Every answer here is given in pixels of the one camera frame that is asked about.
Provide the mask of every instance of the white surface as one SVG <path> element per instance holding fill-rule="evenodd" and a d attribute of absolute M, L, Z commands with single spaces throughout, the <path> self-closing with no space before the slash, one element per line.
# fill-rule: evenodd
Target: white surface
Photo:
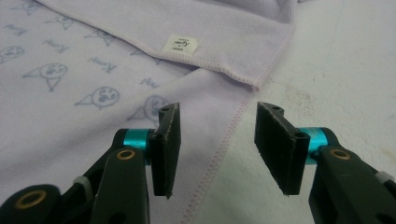
<path fill-rule="evenodd" d="M 296 127 L 328 127 L 342 146 L 396 175 L 396 1 L 306 1 L 296 31 L 257 92 L 194 223 L 313 223 L 302 192 L 283 196 L 253 143 L 256 103 L 285 109 Z"/>

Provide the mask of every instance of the light purple cloth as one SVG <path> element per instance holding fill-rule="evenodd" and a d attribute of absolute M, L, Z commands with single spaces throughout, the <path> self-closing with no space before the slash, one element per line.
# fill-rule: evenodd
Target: light purple cloth
<path fill-rule="evenodd" d="M 179 102 L 174 196 L 152 195 L 148 167 L 150 213 L 152 223 L 191 222 L 290 40 L 294 2 L 40 2 L 0 2 L 0 202 L 35 184 L 64 192 L 116 130 L 155 128 L 158 108 Z M 196 49 L 163 51 L 171 35 Z"/>

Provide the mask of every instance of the stitching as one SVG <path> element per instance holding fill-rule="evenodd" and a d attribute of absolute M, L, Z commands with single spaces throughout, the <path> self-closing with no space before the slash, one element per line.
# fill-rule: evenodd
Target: stitching
<path fill-rule="evenodd" d="M 128 42 L 129 44 L 136 46 L 138 49 L 141 49 L 143 52 L 147 53 L 151 57 L 175 61 L 175 62 L 179 62 L 179 63 L 188 63 L 188 64 L 202 67 L 204 69 L 208 69 L 208 70 L 211 70 L 214 72 L 221 72 L 236 81 L 239 81 L 239 82 L 242 82 L 242 83 L 252 86 L 253 89 L 260 88 L 261 83 L 257 83 L 257 82 L 255 82 L 255 80 L 248 78 L 248 77 L 239 76 L 237 73 L 235 73 L 235 71 L 233 69 L 230 69 L 228 66 L 224 66 L 220 63 L 212 63 L 209 61 L 205 61 L 203 59 L 192 58 L 191 56 L 187 56 L 187 55 L 183 55 L 183 54 L 151 50 L 151 49 L 147 48 L 145 45 L 143 45 L 142 43 L 139 43 L 138 41 L 128 38 L 126 36 L 123 36 L 121 33 L 116 32 L 115 30 L 111 29 L 110 27 L 107 27 L 100 23 L 93 23 L 88 20 L 85 20 L 85 18 L 83 16 L 74 14 L 73 11 L 66 6 L 63 6 L 64 8 L 60 8 L 60 7 L 54 6 L 53 4 L 51 4 L 47 1 L 44 1 L 44 2 L 45 2 L 46 7 L 49 7 L 52 10 L 57 11 L 69 18 L 73 18 L 76 21 L 81 21 L 83 23 L 90 25 L 91 27 L 95 27 L 96 29 L 103 30 L 103 31 L 109 33 L 110 35 L 114 35 L 118 39 L 124 40 L 124 41 Z"/>
<path fill-rule="evenodd" d="M 227 149 L 230 146 L 230 142 L 232 140 L 233 134 L 236 131 L 236 127 L 240 123 L 243 115 L 248 109 L 248 105 L 253 98 L 253 95 L 250 94 L 239 106 L 236 111 L 230 125 L 227 127 L 223 138 L 219 144 L 218 149 L 215 152 L 215 155 L 212 157 L 209 166 L 206 168 L 206 171 L 199 182 L 198 186 L 195 189 L 195 192 L 192 194 L 192 197 L 187 205 L 186 210 L 184 211 L 181 220 L 178 222 L 179 224 L 187 224 L 191 223 L 195 217 L 198 206 L 201 204 L 202 199 L 204 198 L 205 192 L 208 189 L 210 183 L 212 182 L 213 177 L 216 174 L 216 171 L 219 169 L 219 165 L 224 158 Z"/>
<path fill-rule="evenodd" d="M 285 39 L 283 42 L 282 46 L 280 47 L 279 52 L 276 54 L 275 58 L 271 61 L 270 65 L 264 70 L 263 74 L 259 77 L 257 77 L 257 81 L 255 83 L 263 83 L 264 80 L 268 77 L 270 72 L 274 69 L 276 63 L 279 61 L 280 57 L 283 55 L 283 52 L 286 49 L 286 46 L 290 43 L 292 35 L 295 31 L 295 21 L 294 21 L 294 8 L 295 8 L 295 3 L 294 1 L 290 1 L 290 24 L 292 26 L 292 29 L 288 33 L 288 37 Z M 253 85 L 253 90 L 254 91 L 260 91 L 262 89 L 262 85 Z"/>

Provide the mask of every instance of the fabric fold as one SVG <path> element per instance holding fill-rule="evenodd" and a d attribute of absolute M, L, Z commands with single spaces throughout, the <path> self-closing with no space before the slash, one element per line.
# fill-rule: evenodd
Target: fabric fold
<path fill-rule="evenodd" d="M 286 47 L 294 1 L 0 2 L 0 203 L 25 187 L 65 192 L 121 128 L 158 127 L 180 103 L 174 196 L 151 223 L 190 223 L 251 99 Z M 196 48 L 164 51 L 190 41 Z"/>
<path fill-rule="evenodd" d="M 148 55 L 225 73 L 256 89 L 293 32 L 294 1 L 290 0 L 39 2 Z M 171 35 L 196 38 L 199 46 L 192 55 L 164 52 Z"/>

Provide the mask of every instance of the white tag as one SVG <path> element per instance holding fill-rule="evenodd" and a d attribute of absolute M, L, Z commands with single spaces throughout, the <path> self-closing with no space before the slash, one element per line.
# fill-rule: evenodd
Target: white tag
<path fill-rule="evenodd" d="M 198 40 L 192 37 L 171 35 L 163 51 L 192 55 L 198 47 Z"/>

